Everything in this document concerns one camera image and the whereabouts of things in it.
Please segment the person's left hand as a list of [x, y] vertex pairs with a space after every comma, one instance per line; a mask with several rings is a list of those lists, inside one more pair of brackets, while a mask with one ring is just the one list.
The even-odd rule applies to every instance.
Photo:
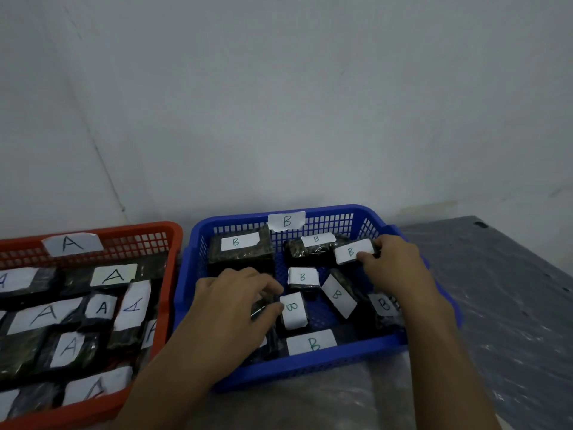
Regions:
[[260, 347], [272, 323], [254, 323], [250, 306], [261, 292], [280, 296], [283, 286], [253, 268], [226, 269], [197, 282], [194, 301], [175, 334], [182, 337], [192, 365], [216, 380], [228, 376]]

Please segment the blue plastic basket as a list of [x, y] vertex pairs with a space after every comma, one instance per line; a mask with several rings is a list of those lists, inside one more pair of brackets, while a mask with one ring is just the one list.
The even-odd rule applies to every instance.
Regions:
[[[197, 223], [184, 250], [182, 267], [174, 295], [175, 331], [187, 314], [195, 295], [196, 282], [207, 277], [210, 239], [231, 231], [255, 231], [268, 213], [217, 216]], [[403, 237], [399, 228], [388, 225], [372, 210], [362, 205], [340, 205], [306, 211], [308, 234], [334, 231], [349, 237], [378, 237], [389, 234]], [[388, 333], [375, 329], [374, 316], [363, 322], [343, 321], [330, 299], [322, 291], [314, 300], [306, 300], [309, 324], [302, 331], [286, 333], [280, 318], [278, 357], [244, 364], [214, 386], [216, 392], [245, 389], [261, 383], [303, 376], [317, 371], [385, 357], [408, 351], [403, 328]]]

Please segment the white paper basket label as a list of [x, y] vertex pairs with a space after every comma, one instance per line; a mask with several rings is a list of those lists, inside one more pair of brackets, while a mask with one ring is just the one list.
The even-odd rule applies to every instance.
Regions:
[[41, 243], [47, 253], [53, 258], [104, 250], [98, 234], [89, 232], [59, 234], [45, 238]]
[[275, 213], [268, 215], [268, 228], [275, 233], [285, 231], [299, 231], [306, 223], [305, 211], [291, 211], [286, 213]]

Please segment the black labelled packet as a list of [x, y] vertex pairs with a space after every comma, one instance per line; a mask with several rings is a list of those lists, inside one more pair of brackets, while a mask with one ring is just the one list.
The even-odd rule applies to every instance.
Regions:
[[286, 295], [278, 296], [266, 292], [261, 292], [250, 306], [251, 320], [259, 318], [265, 308], [275, 302], [283, 304], [283, 311], [273, 322], [269, 332], [272, 330], [286, 330], [287, 332], [302, 331], [310, 327], [306, 300], [302, 292], [291, 292]]
[[340, 267], [342, 265], [355, 263], [358, 260], [357, 254], [360, 252], [379, 257], [381, 250], [374, 244], [371, 238], [352, 240], [334, 248], [335, 266]]

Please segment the person's left forearm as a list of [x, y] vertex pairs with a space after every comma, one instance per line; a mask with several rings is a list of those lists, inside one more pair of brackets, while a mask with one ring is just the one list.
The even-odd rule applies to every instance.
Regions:
[[249, 326], [187, 319], [136, 379], [110, 430], [177, 430], [190, 409], [245, 359]]

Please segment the pile of black packets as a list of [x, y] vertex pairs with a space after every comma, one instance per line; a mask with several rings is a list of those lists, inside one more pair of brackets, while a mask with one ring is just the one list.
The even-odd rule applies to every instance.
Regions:
[[[210, 240], [208, 267], [218, 276], [226, 269], [253, 268], [272, 275], [285, 286], [283, 295], [300, 291], [305, 300], [314, 300], [322, 291], [330, 299], [343, 321], [363, 322], [374, 316], [375, 329], [388, 333], [392, 328], [405, 329], [402, 310], [394, 296], [376, 293], [363, 277], [359, 262], [335, 266], [335, 247], [355, 239], [333, 231], [303, 233], [299, 237], [280, 239], [282, 250], [276, 251], [268, 225], [249, 233], [232, 232]], [[277, 329], [267, 333], [259, 351], [246, 364], [278, 357]]]
[[0, 423], [128, 387], [150, 357], [167, 264], [0, 268]]

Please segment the orange plastic basket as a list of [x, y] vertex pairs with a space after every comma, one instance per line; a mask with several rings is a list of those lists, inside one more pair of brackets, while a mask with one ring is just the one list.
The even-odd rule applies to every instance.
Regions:
[[[53, 258], [42, 245], [51, 236], [89, 232], [98, 234], [104, 250]], [[176, 261], [182, 247], [183, 230], [174, 222], [150, 222], [136, 225], [46, 235], [0, 239], [0, 268], [85, 267], [106, 262], [127, 261], [149, 254], [167, 253], [167, 266], [159, 296], [159, 313], [151, 357], [161, 351], [170, 335], [174, 318], [172, 298], [176, 285]], [[74, 430], [115, 418], [130, 394], [131, 386], [116, 393], [61, 406], [45, 412], [31, 413], [0, 422], [0, 430]]]

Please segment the person's right hand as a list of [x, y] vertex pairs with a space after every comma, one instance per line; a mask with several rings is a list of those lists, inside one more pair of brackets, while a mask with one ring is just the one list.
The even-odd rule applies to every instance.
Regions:
[[377, 291], [394, 296], [404, 310], [437, 304], [440, 294], [416, 245], [389, 234], [376, 238], [374, 244], [390, 264], [388, 272], [365, 272]]

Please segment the person's right forearm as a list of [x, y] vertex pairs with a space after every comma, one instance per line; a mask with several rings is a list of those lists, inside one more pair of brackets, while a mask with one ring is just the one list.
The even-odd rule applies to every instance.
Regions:
[[435, 287], [397, 300], [409, 343], [417, 430], [502, 430], [450, 303]]

